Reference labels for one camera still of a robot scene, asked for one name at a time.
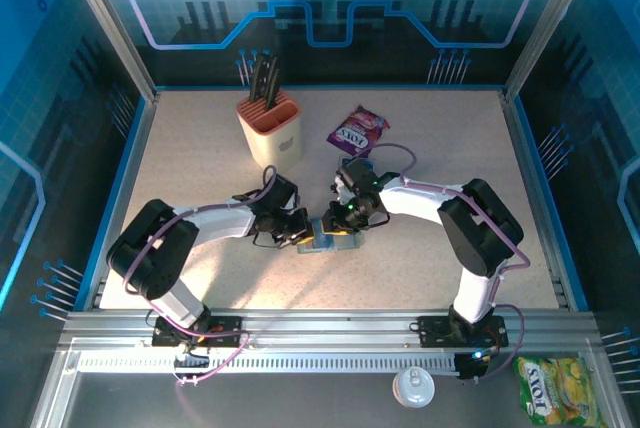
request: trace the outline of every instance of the table surface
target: table surface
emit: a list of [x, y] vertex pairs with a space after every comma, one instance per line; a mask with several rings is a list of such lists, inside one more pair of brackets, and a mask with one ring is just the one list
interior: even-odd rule
[[[284, 173], [299, 186], [309, 213], [322, 215], [339, 158], [326, 141], [358, 104], [387, 118], [381, 141], [407, 145], [418, 155], [411, 178], [442, 184], [485, 179], [522, 225], [520, 248], [532, 266], [509, 274], [497, 302], [521, 308], [557, 308], [547, 264], [513, 146], [495, 92], [429, 90], [295, 90], [302, 110], [304, 157]], [[262, 169], [244, 139], [235, 105], [243, 91], [165, 92], [160, 98], [129, 203], [125, 226], [142, 206], [161, 198], [171, 206], [199, 206], [262, 186]], [[408, 157], [375, 150], [376, 171], [397, 171]], [[431, 309], [448, 307], [461, 267], [440, 225], [392, 216], [365, 234], [357, 250], [299, 255], [249, 239], [196, 247], [182, 273], [210, 308]], [[146, 308], [109, 273], [101, 308]]]

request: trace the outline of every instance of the metal frame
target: metal frame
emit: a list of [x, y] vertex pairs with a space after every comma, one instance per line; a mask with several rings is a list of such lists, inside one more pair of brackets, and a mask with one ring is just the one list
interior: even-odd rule
[[[612, 390], [615, 379], [593, 315], [561, 310], [523, 313], [526, 332], [521, 351], [585, 358], [597, 374], [593, 381], [610, 426], [632, 426], [619, 392]], [[240, 315], [251, 332], [248, 349], [223, 370], [230, 373], [392, 373], [418, 365], [437, 375], [455, 376], [453, 355], [473, 351], [420, 348], [409, 325], [418, 316], [446, 316], [446, 310], [220, 310], [215, 314]], [[507, 333], [515, 339], [520, 327], [517, 315], [509, 310], [497, 314], [505, 318]], [[177, 351], [150, 347], [153, 328], [145, 317], [143, 310], [70, 314], [31, 426], [63, 426], [78, 373], [173, 373]], [[512, 349], [513, 344], [504, 352]], [[230, 351], [214, 350], [211, 366]]]
[[106, 262], [107, 251], [109, 251], [110, 246], [118, 238], [122, 230], [129, 200], [131, 199], [140, 163], [142, 162], [142, 156], [144, 155], [144, 149], [147, 146], [147, 139], [151, 132], [151, 125], [153, 124], [158, 101], [159, 95], [156, 96], [156, 99], [152, 103], [145, 103], [144, 106], [140, 107], [138, 109], [140, 113], [136, 114], [136, 119], [129, 133], [130, 139], [127, 140], [127, 145], [120, 162], [121, 164], [126, 164], [124, 173], [120, 180], [116, 179], [114, 181], [113, 187], [111, 188], [109, 199], [115, 196], [115, 201], [111, 213], [107, 213], [108, 207], [105, 212], [105, 217], [108, 216], [109, 218], [105, 231], [99, 231], [97, 235], [98, 237], [102, 236], [102, 239], [99, 240], [99, 251], [97, 251], [95, 256], [92, 252], [89, 264], [85, 270], [82, 285], [80, 286], [75, 309], [86, 311], [93, 308], [93, 302], [100, 283], [106, 278], [109, 272], [109, 267]]
[[520, 57], [511, 71], [506, 83], [506, 98], [513, 101], [518, 95], [531, 70], [538, 62], [562, 18], [573, 0], [549, 0], [531, 36], [527, 40]]
[[571, 254], [567, 253], [563, 256], [567, 247], [560, 245], [559, 240], [564, 238], [564, 233], [556, 230], [550, 208], [545, 202], [543, 181], [541, 176], [537, 175], [539, 170], [536, 169], [536, 161], [527, 141], [526, 130], [528, 128], [525, 128], [514, 101], [509, 100], [506, 96], [501, 96], [501, 104], [551, 280], [554, 285], [560, 286], [560, 290], [556, 290], [556, 297], [559, 298], [560, 306], [562, 306], [562, 299], [564, 299], [570, 310], [585, 311], [587, 303], [584, 294], [581, 290], [579, 293], [574, 292], [568, 274], [567, 264], [573, 263]]
[[87, 3], [140, 94], [151, 103], [156, 94], [155, 84], [115, 9], [108, 0], [87, 0]]
[[[155, 86], [115, 11], [107, 0], [87, 1], [143, 97], [152, 101]], [[534, 216], [537, 213], [536, 223], [552, 276], [561, 280], [567, 305], [575, 310], [577, 303], [570, 290], [556, 233], [544, 209], [539, 180], [533, 175], [531, 154], [522, 145], [526, 140], [513, 106], [515, 96], [570, 2], [549, 1], [509, 77], [504, 107]], [[152, 117], [153, 113], [148, 113], [145, 122], [148, 126]], [[120, 188], [118, 206], [105, 240], [113, 236], [121, 224], [125, 200], [130, 195], [139, 164], [139, 158], [136, 157], [141, 158], [147, 136], [148, 130], [140, 130], [136, 134], [131, 154], [133, 163], [127, 166], [126, 181]], [[592, 370], [592, 380], [610, 426], [632, 426], [593, 314], [562, 309], [523, 310], [523, 313], [526, 332], [522, 352], [582, 356]], [[225, 368], [228, 372], [379, 373], [395, 372], [409, 364], [418, 364], [441, 375], [455, 375], [452, 362], [454, 353], [473, 351], [419, 347], [418, 335], [409, 330], [409, 324], [418, 316], [445, 316], [445, 310], [222, 310], [217, 314], [243, 316], [244, 327], [251, 332], [248, 349]], [[504, 316], [507, 332], [512, 340], [515, 339], [519, 330], [517, 316], [510, 311], [500, 311], [498, 314]], [[172, 373], [176, 352], [174, 349], [150, 347], [152, 328], [145, 323], [145, 316], [144, 310], [71, 313], [56, 348], [31, 426], [53, 428], [64, 425], [67, 410], [72, 406], [74, 393], [78, 389], [79, 373]], [[513, 345], [504, 349], [504, 352], [512, 349]], [[228, 350], [215, 351], [212, 365], [220, 363], [225, 356], [228, 356]]]

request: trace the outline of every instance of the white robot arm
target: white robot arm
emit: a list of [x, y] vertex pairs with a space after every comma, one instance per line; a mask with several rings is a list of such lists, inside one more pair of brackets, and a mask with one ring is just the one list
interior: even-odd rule
[[[297, 186], [280, 175], [264, 190], [199, 209], [152, 200], [112, 245], [107, 263], [170, 324], [207, 332], [212, 324], [209, 310], [180, 280], [191, 250], [224, 238], [253, 236], [255, 244], [260, 233], [270, 234], [277, 248], [304, 242], [313, 237], [313, 228], [298, 201]], [[176, 219], [187, 214], [188, 219]], [[163, 227], [166, 232], [148, 247]]]
[[454, 331], [465, 338], [484, 327], [493, 312], [493, 297], [502, 268], [513, 252], [462, 199], [472, 199], [515, 246], [522, 228], [483, 180], [466, 185], [435, 185], [409, 180], [397, 173], [378, 177], [361, 159], [337, 172], [332, 187], [338, 201], [323, 217], [323, 230], [349, 234], [386, 224], [391, 214], [405, 214], [443, 225], [462, 264], [458, 294], [450, 308]]

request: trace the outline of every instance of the white cup lid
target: white cup lid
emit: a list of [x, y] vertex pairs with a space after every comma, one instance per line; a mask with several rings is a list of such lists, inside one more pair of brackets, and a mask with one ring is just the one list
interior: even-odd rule
[[409, 408], [427, 406], [435, 391], [433, 378], [424, 368], [406, 368], [393, 380], [393, 394], [402, 405]]

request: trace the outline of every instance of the orange knife block top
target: orange knife block top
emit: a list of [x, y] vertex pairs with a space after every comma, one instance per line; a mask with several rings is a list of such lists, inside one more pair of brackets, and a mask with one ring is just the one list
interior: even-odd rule
[[300, 116], [300, 108], [282, 91], [276, 95], [276, 105], [266, 111], [264, 98], [251, 103], [245, 98], [238, 103], [238, 116], [256, 133], [269, 135]]

